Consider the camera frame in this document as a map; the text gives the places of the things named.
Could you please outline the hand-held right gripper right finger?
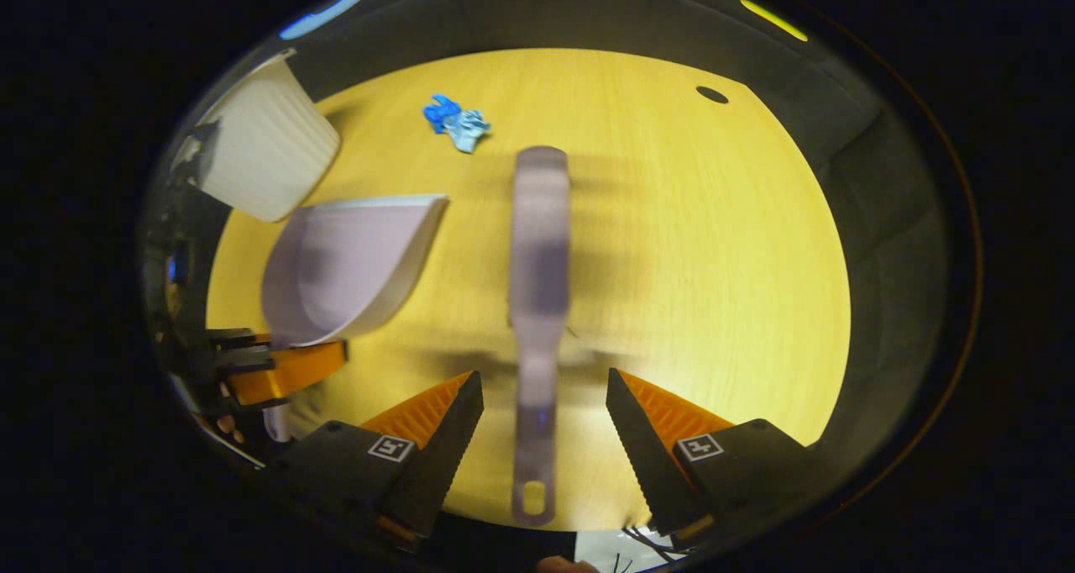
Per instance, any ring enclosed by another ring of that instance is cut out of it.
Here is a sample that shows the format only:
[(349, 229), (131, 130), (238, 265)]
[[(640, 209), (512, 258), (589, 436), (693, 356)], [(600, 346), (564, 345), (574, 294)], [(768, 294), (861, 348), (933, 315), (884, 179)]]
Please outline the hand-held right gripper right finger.
[(606, 409), (650, 511), (676, 551), (734, 549), (794, 519), (831, 478), (819, 455), (763, 418), (730, 422), (610, 369)]

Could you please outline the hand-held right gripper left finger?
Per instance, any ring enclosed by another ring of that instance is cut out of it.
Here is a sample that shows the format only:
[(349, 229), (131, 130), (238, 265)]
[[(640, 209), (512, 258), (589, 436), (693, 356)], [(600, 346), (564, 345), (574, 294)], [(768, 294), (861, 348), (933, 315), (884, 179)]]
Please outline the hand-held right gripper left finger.
[(324, 422), (266, 465), (266, 489), (341, 536), (414, 551), (483, 412), (481, 373), (467, 371), (360, 425)]

